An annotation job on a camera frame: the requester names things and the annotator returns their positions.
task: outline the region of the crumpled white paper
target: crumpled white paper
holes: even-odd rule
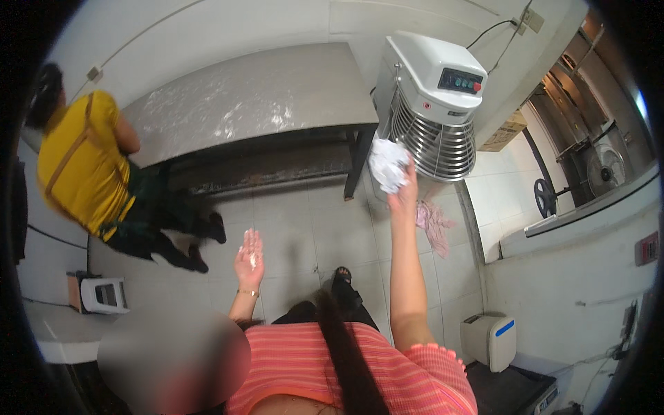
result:
[[[403,168],[408,165],[408,152],[399,144],[374,138],[369,154],[369,169],[380,183],[380,189],[394,194],[408,183]]]

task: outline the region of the woman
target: woman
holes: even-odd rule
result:
[[[50,63],[39,74],[25,123],[44,133],[37,180],[48,206],[118,252],[146,260],[159,254],[176,267],[208,272],[198,246],[187,256],[161,230],[223,244],[221,216],[200,219],[158,177],[129,161],[141,144],[112,96],[98,90],[67,106],[62,72]]]
[[[333,280],[334,299],[321,293],[317,307],[305,301],[274,324],[245,331],[252,366],[240,390],[227,401],[226,413],[477,414],[465,366],[453,351],[435,344],[426,323],[412,159],[407,175],[409,183],[388,196],[394,347],[378,332],[351,288],[350,271],[340,267]],[[261,247],[260,236],[248,232],[235,261],[239,289],[229,317],[238,322],[250,321],[254,312],[264,273]]]

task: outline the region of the hand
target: hand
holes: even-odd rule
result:
[[[263,241],[260,240],[259,232],[250,229],[244,233],[244,243],[235,257],[233,268],[241,290],[258,291],[265,274]]]
[[[408,166],[406,170],[406,180],[408,183],[399,188],[399,192],[393,195],[387,195],[387,205],[390,208],[392,223],[412,222],[415,225],[417,215],[417,172],[415,172],[415,162],[411,154],[408,154]]]

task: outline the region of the fan guard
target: fan guard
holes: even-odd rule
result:
[[[595,197],[625,183],[625,161],[608,144],[599,144],[588,158],[588,185]]]
[[[413,155],[416,170],[435,180],[460,181],[475,165],[473,114],[459,125],[427,120],[411,110],[401,88],[390,105],[388,138],[403,143]]]

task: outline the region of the mixer control panel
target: mixer control panel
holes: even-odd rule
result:
[[[461,70],[445,68],[438,82],[438,89],[467,92],[476,95],[482,89],[482,77]]]

